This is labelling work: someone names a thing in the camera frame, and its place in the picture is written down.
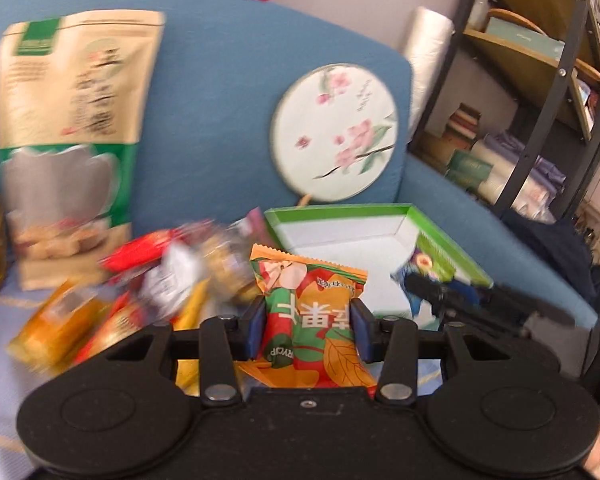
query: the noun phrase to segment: wooden shelf board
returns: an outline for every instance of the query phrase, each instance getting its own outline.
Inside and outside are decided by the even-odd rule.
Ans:
[[[502,3],[513,12],[535,23],[550,38],[566,41],[575,0],[503,0]],[[585,30],[580,42],[578,58],[600,72],[600,38],[591,6],[589,6],[587,27],[589,25],[593,28],[592,34],[598,43],[597,52],[592,51],[588,31]]]
[[[464,34],[478,51],[499,68],[522,97],[536,107],[542,108],[554,82],[555,71],[558,68],[557,60],[491,34],[470,29],[465,30]],[[587,124],[584,109],[573,77],[570,78],[569,89],[569,94],[565,95],[558,111],[557,119],[578,132],[582,131],[583,136],[588,139],[589,136],[586,134],[589,131],[583,129],[583,125]]]

